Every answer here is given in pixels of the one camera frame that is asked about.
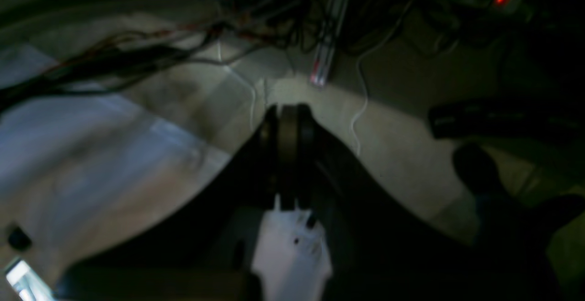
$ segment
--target floor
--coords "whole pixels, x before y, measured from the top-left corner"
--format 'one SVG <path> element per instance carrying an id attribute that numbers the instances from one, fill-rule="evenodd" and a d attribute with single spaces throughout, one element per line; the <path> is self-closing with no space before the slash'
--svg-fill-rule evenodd
<path id="1" fill-rule="evenodd" d="M 48 31 L 31 37 L 30 42 L 63 59 L 111 32 L 126 28 L 156 30 L 169 26 L 170 21 L 196 20 L 198 15 L 214 9 L 202 3 L 174 11 L 114 16 Z M 406 20 L 402 37 L 364 60 L 372 97 L 355 126 L 362 144 L 360 161 L 389 195 L 420 219 L 462 243 L 471 243 L 478 224 L 473 197 L 451 166 L 451 154 L 462 141 L 434 140 L 426 124 L 426 112 L 441 103 L 514 90 L 521 83 L 502 85 L 497 81 L 503 42 L 482 50 L 459 46 L 450 54 L 426 59 L 405 41 L 409 39 L 430 53 L 437 36 L 415 11 Z M 222 48 L 227 58 L 245 49 L 246 43 L 226 37 Z M 202 55 L 214 58 L 217 48 Z M 296 49 L 287 53 L 263 49 L 232 65 L 255 88 L 253 124 L 257 126 L 273 104 L 308 103 L 321 125 L 355 149 L 349 123 L 364 101 L 355 59 L 338 55 L 332 78 L 323 89 L 308 82 L 312 61 L 313 55 L 303 55 Z M 516 75 L 523 76 L 516 81 L 538 75 L 537 70 L 523 69 L 527 64 L 520 61 L 511 62 Z M 227 153 L 235 153 L 251 135 L 251 92 L 223 68 L 179 66 L 157 74 L 124 95 Z M 564 170 L 565 166 L 578 166 L 542 164 L 550 158 L 558 161 L 555 152 L 540 151 L 545 155 L 538 161 L 510 151 L 518 143 L 522 145 L 518 149 L 526 149 L 527 141 L 481 141 L 496 159 L 507 189 L 525 204 L 534 205 L 560 193 L 585 195 L 583 181 Z M 583 230 L 585 216 L 558 232 L 549 248 L 553 265 L 567 289 L 576 288 L 585 275 Z"/>

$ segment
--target white cable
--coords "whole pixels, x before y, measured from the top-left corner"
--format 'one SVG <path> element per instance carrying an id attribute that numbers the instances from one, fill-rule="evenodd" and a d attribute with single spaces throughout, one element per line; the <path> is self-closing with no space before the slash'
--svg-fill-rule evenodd
<path id="1" fill-rule="evenodd" d="M 368 102 L 370 101 L 370 95 L 369 95 L 368 90 L 367 90 L 366 78 L 364 77 L 364 74 L 362 72 L 362 60 L 366 56 L 372 54 L 373 52 L 377 51 L 378 49 L 380 49 L 381 47 L 384 47 L 384 45 L 386 45 L 386 43 L 388 42 L 388 40 L 394 35 L 394 33 L 396 32 L 396 30 L 398 29 L 398 27 L 402 23 L 402 20 L 404 19 L 404 16 L 407 14 L 408 10 L 412 6 L 412 2 L 413 1 L 414 0 L 410 0 L 404 6 L 404 9 L 403 9 L 402 14 L 400 15 L 400 17 L 396 21 L 396 24 L 394 25 L 394 27 L 392 28 L 392 30 L 389 31 L 388 35 L 386 35 L 386 37 L 384 37 L 384 39 L 382 39 L 380 41 L 380 43 L 378 43 L 377 45 L 374 45 L 373 47 L 371 47 L 370 49 L 368 49 L 365 53 L 362 53 L 357 58 L 357 61 L 356 61 L 357 78 L 360 80 L 361 85 L 362 85 L 362 90 L 364 92 L 364 104 L 362 105 L 362 107 L 360 108 L 360 110 L 358 110 L 356 112 L 356 114 L 351 119 L 351 122 L 349 123 L 349 131 L 353 135 L 353 139 L 356 141 L 356 156 L 357 157 L 359 157 L 360 156 L 360 153 L 362 152 L 362 144 L 360 143 L 360 139 L 357 137 L 356 131 L 354 130 L 354 126 L 355 126 L 357 120 L 359 120 L 360 117 L 362 116 L 362 114 L 366 111 Z"/>
<path id="2" fill-rule="evenodd" d="M 223 59 L 221 56 L 221 39 L 218 39 L 218 59 L 220 62 L 223 62 Z M 232 74 L 236 78 L 236 81 L 240 82 L 240 84 L 242 84 L 244 87 L 247 87 L 248 89 L 250 89 L 250 92 L 252 94 L 252 104 L 250 105 L 250 131 L 254 132 L 254 109 L 255 109 L 255 102 L 256 102 L 255 87 L 253 86 L 253 84 L 251 82 L 249 82 L 245 77 L 243 77 L 240 73 L 238 73 L 236 70 L 234 70 L 230 66 L 225 65 L 225 66 L 223 66 L 223 69 L 226 72 L 228 72 L 228 74 Z"/>

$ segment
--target tiled floor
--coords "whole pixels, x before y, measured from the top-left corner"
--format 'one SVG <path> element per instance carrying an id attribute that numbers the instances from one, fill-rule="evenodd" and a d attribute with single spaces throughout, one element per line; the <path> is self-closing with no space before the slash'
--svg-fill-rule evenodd
<path id="1" fill-rule="evenodd" d="M 185 17 L 177 13 L 169 16 Z M 52 56 L 66 58 L 109 32 L 165 24 L 148 14 L 134 14 L 69 26 L 33 37 L 31 42 Z M 406 26 L 405 37 L 430 52 L 437 35 L 416 12 Z M 241 41 L 224 39 L 223 56 L 227 58 L 245 47 Z M 495 68 L 502 51 L 503 44 L 496 42 L 488 49 L 460 46 L 448 55 L 425 59 L 399 38 L 368 56 L 363 65 L 372 98 L 356 124 L 362 143 L 360 160 L 372 177 L 412 213 L 464 243 L 471 242 L 477 218 L 473 197 L 451 166 L 451 154 L 458 141 L 434 140 L 426 125 L 426 112 L 433 105 L 514 90 L 514 83 L 504 86 L 496 81 Z M 216 49 L 203 55 L 216 56 Z M 282 51 L 263 49 L 233 65 L 257 92 L 255 124 L 271 104 L 309 103 L 320 124 L 349 147 L 355 147 L 349 123 L 363 101 L 355 59 L 340 55 L 330 83 L 319 90 L 307 82 L 313 56 L 295 49 L 290 49 L 288 55 L 292 63 Z M 522 70 L 515 61 L 512 64 L 516 72 L 520 71 L 516 75 L 522 76 L 516 80 L 537 75 L 533 69 Z M 235 153 L 251 135 L 250 91 L 223 68 L 180 66 L 161 72 L 125 95 L 228 153 Z M 507 141 L 487 141 L 501 145 L 488 150 L 499 164 L 506 187 L 527 205 L 562 192 L 585 195 L 585 190 L 576 184 L 581 181 L 567 178 L 562 169 L 533 164 L 532 158 L 528 161 L 506 153 L 502 149 L 510 148 Z M 585 216 L 581 216 L 562 229 L 550 247 L 554 267 L 569 287 L 585 274 L 584 230 Z"/>

